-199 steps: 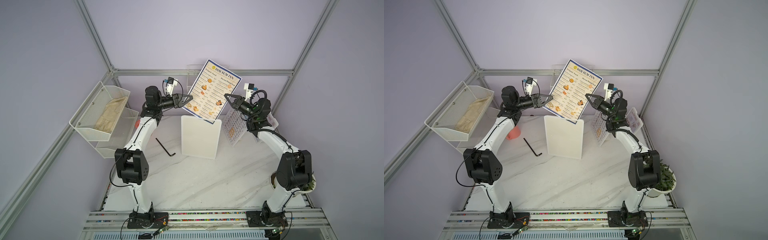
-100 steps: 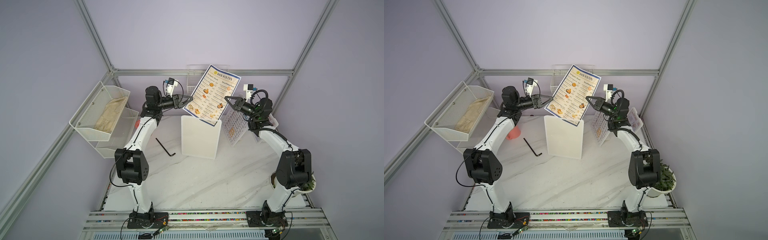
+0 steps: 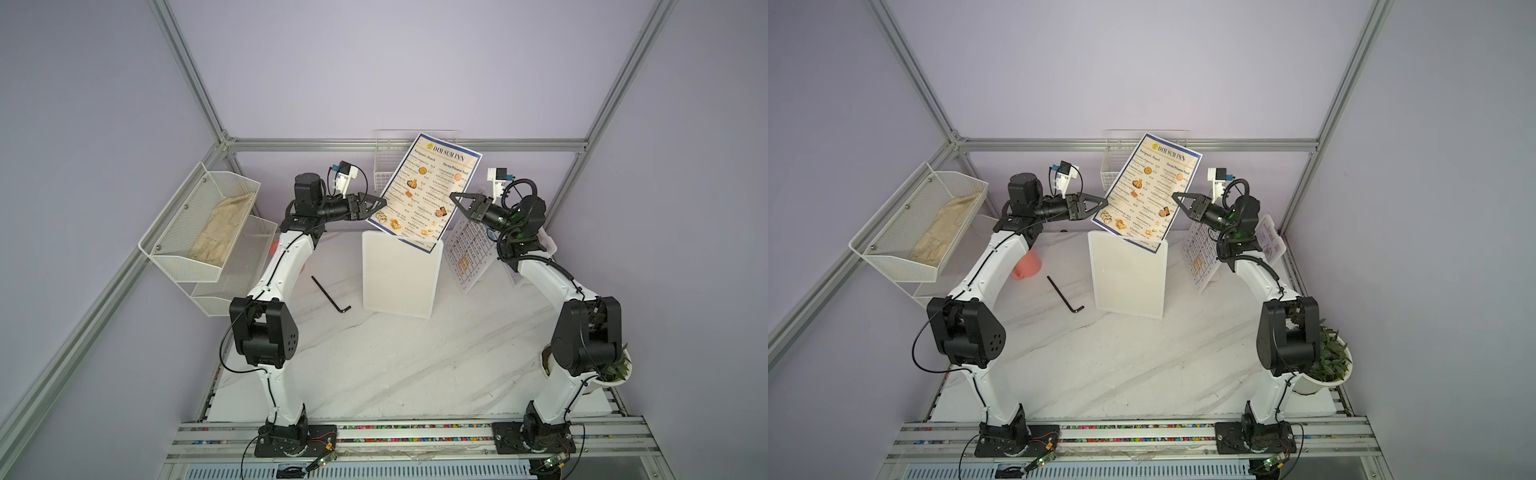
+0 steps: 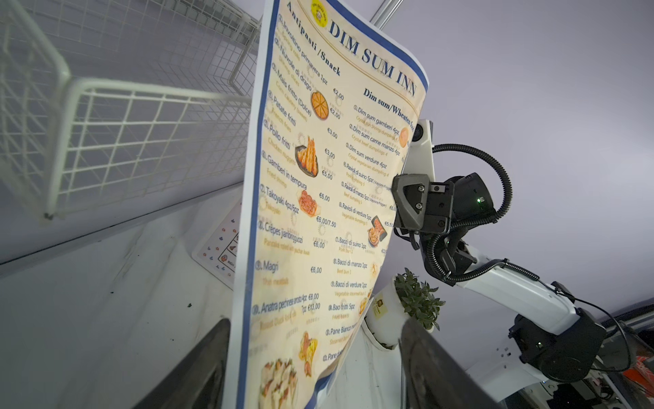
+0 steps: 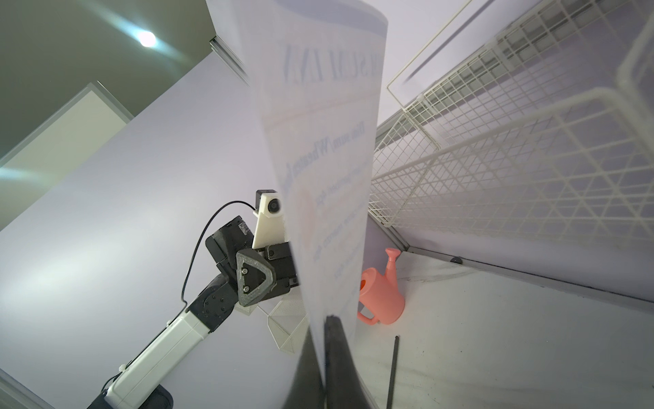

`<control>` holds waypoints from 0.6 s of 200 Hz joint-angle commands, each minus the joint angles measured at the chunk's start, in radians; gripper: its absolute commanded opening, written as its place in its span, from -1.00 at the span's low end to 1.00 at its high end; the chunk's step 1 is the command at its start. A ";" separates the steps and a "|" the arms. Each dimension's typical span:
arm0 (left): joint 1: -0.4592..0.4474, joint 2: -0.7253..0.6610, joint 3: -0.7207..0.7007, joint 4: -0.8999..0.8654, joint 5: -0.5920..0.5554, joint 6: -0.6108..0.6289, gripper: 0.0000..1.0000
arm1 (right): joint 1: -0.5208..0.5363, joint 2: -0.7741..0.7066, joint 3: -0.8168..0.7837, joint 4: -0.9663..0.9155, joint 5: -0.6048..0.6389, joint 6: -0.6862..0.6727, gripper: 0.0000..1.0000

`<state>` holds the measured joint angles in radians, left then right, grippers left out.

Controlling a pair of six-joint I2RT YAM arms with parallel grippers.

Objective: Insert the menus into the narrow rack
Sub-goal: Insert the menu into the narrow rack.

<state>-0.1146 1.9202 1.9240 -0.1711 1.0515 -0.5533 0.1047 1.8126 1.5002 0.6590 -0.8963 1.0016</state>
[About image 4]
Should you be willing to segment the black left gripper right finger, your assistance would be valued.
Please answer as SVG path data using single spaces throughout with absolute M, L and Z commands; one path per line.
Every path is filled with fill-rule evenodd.
M 402 327 L 400 354 L 408 408 L 500 407 L 412 318 Z

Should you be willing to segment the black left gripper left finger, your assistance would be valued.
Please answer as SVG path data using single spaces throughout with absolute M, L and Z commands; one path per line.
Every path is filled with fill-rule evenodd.
M 220 408 L 230 320 L 220 320 L 137 408 Z

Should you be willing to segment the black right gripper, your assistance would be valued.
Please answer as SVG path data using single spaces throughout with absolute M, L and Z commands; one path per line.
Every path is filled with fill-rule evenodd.
M 431 183 L 424 174 L 402 174 L 393 179 L 395 228 L 446 234 L 451 229 L 454 183 Z

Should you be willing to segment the large dim sum menu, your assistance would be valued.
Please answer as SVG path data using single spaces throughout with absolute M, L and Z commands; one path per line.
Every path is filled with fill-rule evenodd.
M 223 407 L 315 406 L 364 319 L 428 90 L 345 3 L 266 3 Z

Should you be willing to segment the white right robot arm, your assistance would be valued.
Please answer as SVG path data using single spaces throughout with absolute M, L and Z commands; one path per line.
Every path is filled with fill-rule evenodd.
M 487 163 L 502 184 L 496 208 L 476 173 L 438 182 L 434 154 L 465 153 Z M 426 272 L 449 286 L 474 291 L 516 313 L 509 328 L 513 345 L 472 366 L 466 375 L 499 402 L 540 381 L 577 383 L 597 365 L 606 329 L 579 308 L 582 302 L 558 282 L 544 283 L 537 274 L 507 258 L 490 259 L 465 244 L 473 228 L 498 222 L 510 208 L 509 174 L 491 155 L 462 144 L 412 142 L 402 172 L 391 187 L 399 237 L 421 252 Z

